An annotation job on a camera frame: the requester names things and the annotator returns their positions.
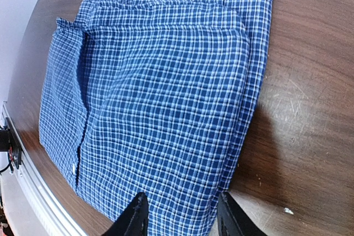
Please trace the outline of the blue plaid long sleeve shirt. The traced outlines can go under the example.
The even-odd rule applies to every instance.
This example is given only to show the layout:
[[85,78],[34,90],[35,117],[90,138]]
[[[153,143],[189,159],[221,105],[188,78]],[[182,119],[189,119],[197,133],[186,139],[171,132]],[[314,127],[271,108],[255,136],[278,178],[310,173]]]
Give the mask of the blue plaid long sleeve shirt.
[[252,120],[272,0],[83,0],[58,18],[40,143],[111,220],[138,193],[149,235],[208,235]]

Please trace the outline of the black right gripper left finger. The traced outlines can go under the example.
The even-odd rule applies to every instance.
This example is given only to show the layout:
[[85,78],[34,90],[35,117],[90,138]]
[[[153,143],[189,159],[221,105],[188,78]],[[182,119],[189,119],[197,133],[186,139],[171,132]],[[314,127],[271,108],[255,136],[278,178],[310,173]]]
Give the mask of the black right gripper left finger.
[[104,236],[148,234],[149,204],[144,192],[138,192]]

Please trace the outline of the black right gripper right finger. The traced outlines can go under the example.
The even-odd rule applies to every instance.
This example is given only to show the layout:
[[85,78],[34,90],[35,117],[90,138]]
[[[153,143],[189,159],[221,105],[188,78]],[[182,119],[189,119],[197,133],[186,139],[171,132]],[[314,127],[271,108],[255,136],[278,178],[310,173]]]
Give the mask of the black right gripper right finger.
[[219,235],[266,236],[228,192],[219,194],[217,224]]

